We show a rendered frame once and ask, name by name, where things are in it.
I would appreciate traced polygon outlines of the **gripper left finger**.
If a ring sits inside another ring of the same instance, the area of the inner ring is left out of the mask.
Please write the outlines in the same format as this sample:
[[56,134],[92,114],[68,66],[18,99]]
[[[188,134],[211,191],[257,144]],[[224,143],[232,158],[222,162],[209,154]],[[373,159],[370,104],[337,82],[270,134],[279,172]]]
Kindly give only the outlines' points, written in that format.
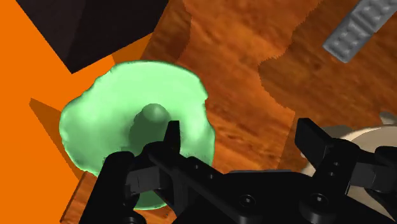
[[195,157],[180,154],[179,122],[170,121],[163,141],[140,155],[110,154],[104,161],[79,224],[147,224],[134,209],[153,192],[176,214],[172,224],[245,224],[235,182]]

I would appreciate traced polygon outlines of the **white round object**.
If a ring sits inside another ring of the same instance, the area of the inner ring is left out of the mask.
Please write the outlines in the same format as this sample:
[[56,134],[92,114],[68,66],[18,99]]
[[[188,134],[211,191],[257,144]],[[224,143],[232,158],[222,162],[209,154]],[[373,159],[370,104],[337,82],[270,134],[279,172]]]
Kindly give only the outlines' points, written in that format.
[[[379,146],[397,147],[397,118],[384,113],[381,119],[383,124],[377,127],[350,130],[344,126],[335,126],[322,129],[331,137],[348,140],[357,144],[362,150],[371,153]],[[312,177],[315,168],[309,162],[302,172]],[[388,214],[385,208],[373,199],[363,187],[351,186],[347,194],[350,198],[357,200],[383,215]]]

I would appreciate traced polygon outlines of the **grey remote control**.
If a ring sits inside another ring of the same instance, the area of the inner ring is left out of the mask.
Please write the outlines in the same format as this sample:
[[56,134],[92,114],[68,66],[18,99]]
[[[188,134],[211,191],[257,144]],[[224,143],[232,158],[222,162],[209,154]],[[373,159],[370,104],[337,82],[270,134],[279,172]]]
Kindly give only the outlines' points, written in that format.
[[323,43],[323,48],[348,63],[397,12],[397,0],[359,0]]

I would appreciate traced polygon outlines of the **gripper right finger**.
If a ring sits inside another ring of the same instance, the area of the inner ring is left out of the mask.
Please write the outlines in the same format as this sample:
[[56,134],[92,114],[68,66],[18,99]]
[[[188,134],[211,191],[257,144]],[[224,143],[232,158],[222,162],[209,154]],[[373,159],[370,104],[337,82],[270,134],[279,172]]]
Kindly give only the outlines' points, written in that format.
[[[307,224],[397,224],[397,147],[367,152],[309,118],[298,119],[295,144],[315,168],[299,201]],[[388,214],[350,198],[351,186],[363,187]]]

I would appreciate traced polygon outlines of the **green bowl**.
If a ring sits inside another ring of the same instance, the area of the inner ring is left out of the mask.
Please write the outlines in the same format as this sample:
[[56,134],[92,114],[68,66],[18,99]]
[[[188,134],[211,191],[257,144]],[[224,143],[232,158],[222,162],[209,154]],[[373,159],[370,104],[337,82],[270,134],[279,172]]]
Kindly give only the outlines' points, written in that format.
[[215,131],[207,119],[207,97],[199,77],[181,66],[123,62],[62,110],[62,144],[76,167],[97,176],[109,154],[139,155],[146,144],[164,138],[169,121],[177,120],[180,153],[211,165]]

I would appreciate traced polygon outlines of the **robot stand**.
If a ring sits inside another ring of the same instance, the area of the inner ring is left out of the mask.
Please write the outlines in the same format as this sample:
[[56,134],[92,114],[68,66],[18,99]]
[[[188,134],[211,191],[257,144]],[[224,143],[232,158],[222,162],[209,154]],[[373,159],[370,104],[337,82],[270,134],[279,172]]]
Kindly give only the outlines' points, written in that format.
[[154,31],[169,0],[16,0],[70,73]]

